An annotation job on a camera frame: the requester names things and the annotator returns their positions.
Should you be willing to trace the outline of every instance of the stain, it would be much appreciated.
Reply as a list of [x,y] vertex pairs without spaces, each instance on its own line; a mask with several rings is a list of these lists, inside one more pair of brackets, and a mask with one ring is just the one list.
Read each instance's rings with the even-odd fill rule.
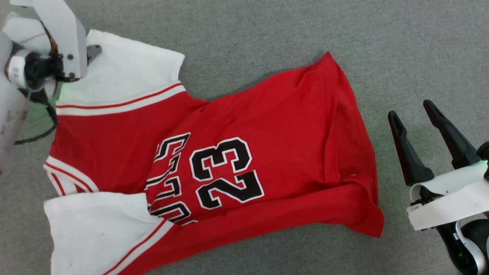
[[7,122],[10,122],[14,118],[15,118],[15,116],[12,115],[12,111],[11,110],[8,110],[7,111]]

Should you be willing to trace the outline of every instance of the small label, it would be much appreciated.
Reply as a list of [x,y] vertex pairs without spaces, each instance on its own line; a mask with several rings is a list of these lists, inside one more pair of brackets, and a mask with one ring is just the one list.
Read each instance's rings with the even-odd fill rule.
[[422,206],[423,206],[422,204],[417,204],[417,205],[410,206],[410,207],[407,208],[407,212],[408,213],[411,213],[412,211],[414,211],[414,210],[416,210],[416,209],[418,209],[418,208],[420,208]]

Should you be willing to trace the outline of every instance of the red jersey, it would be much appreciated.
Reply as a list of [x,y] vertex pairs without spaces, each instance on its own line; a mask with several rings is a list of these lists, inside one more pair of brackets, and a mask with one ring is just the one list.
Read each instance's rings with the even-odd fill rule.
[[213,102],[175,82],[120,102],[57,108],[45,168],[60,194],[144,192],[165,228],[106,274],[142,274],[315,222],[382,232],[374,151],[329,53]]

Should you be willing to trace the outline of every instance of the black cable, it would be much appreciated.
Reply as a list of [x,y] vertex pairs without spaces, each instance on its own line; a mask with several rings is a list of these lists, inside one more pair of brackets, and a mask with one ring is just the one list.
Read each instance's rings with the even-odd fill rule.
[[54,109],[54,107],[47,101],[40,102],[40,103],[46,106],[46,111],[49,114],[49,116],[51,117],[51,119],[53,120],[53,126],[49,130],[47,130],[46,132],[44,132],[38,136],[27,138],[27,139],[17,140],[14,143],[15,145],[26,144],[26,143],[34,142],[34,141],[40,140],[42,138],[45,138],[49,134],[51,134],[56,129],[56,127],[58,127],[58,117],[56,116],[56,110]]

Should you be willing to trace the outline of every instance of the red and white stripe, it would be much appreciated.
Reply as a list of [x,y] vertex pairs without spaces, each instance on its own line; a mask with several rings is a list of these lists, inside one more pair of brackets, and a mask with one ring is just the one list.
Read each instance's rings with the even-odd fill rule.
[[98,192],[97,185],[87,175],[52,156],[47,158],[44,169],[60,196],[78,193],[76,187],[86,193]]
[[143,240],[133,246],[114,266],[102,275],[116,275],[123,271],[130,263],[136,260],[141,254],[158,242],[174,225],[174,223],[162,219],[154,230],[150,230]]
[[80,102],[63,102],[56,104],[57,115],[107,115],[123,113],[148,106],[159,101],[172,97],[180,92],[185,92],[185,87],[180,81],[173,82],[163,88],[154,91],[145,92],[135,97],[104,103],[80,103]]

